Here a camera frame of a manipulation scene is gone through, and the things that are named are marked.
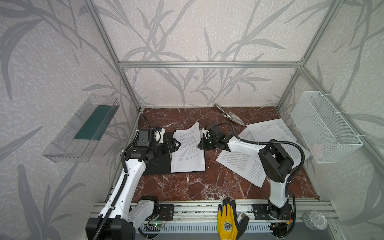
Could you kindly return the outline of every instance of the work glove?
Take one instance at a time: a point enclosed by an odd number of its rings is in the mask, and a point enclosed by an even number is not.
[[[231,202],[229,198],[225,198],[223,206],[221,204],[218,206],[217,220],[221,240],[238,240],[245,232],[249,218],[243,218],[238,224],[235,200]]]

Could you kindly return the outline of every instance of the black clipboard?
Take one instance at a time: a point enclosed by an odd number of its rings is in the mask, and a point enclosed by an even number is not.
[[[163,139],[171,139],[173,137],[173,132],[166,132],[163,135]],[[164,155],[159,157],[154,157],[149,160],[147,167],[143,175],[164,175],[164,174],[177,174],[177,173],[186,173],[186,172],[170,172],[172,158],[171,155]],[[205,172],[207,171],[207,165],[205,162],[205,151],[204,151],[204,171],[194,171],[194,172]]]

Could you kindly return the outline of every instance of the wallpaper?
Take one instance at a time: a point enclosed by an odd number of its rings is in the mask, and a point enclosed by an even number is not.
[[[82,1],[1,1],[0,15],[0,239],[79,239],[137,112]],[[90,160],[43,157],[91,93],[120,107]]]
[[[383,152],[384,1],[345,1],[305,68]],[[300,77],[280,110],[300,140],[290,112],[302,91]],[[378,240],[384,235],[384,176],[362,149],[338,163],[318,164],[306,171],[322,200],[330,200],[351,240]]]
[[[120,61],[299,61],[331,4],[331,0],[94,2]],[[270,105],[281,96],[293,70],[125,72],[140,105],[188,107]]]
[[[142,68],[126,75],[141,106],[275,106],[293,72],[291,68]]]

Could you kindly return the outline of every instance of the red marble tabletop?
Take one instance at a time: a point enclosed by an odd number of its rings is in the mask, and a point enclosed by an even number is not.
[[[280,118],[274,107],[224,108],[239,116],[245,124]],[[200,129],[214,123],[229,122],[216,108],[154,108],[145,109],[144,114],[151,126],[164,127],[166,132],[188,129],[199,121]],[[235,124],[237,133],[245,126]],[[229,125],[223,125],[229,133]],[[270,184],[268,177],[259,188],[216,161],[220,151],[206,151],[206,172],[147,175],[140,178],[132,202],[141,196],[157,196],[160,201],[223,199],[268,199]],[[304,169],[292,179],[289,187],[296,197],[317,197]]]

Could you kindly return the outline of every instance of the stack of paper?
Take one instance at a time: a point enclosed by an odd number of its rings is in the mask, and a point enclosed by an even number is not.
[[[282,119],[247,125],[247,128],[239,134],[239,137],[256,142],[267,142],[271,139],[275,139],[278,141],[297,143],[297,139]],[[291,145],[282,144],[282,146],[292,157],[294,162],[293,167],[299,165],[301,161],[300,151]],[[299,146],[303,149],[305,159],[307,159],[311,153],[300,144]],[[222,151],[216,161],[250,181],[257,187],[263,186],[266,174],[261,164],[261,160],[258,157],[251,157],[240,152]]]
[[[199,122],[190,129],[176,130],[173,137],[181,143],[181,146],[172,153],[170,172],[205,171],[204,151],[197,148],[201,141]]]

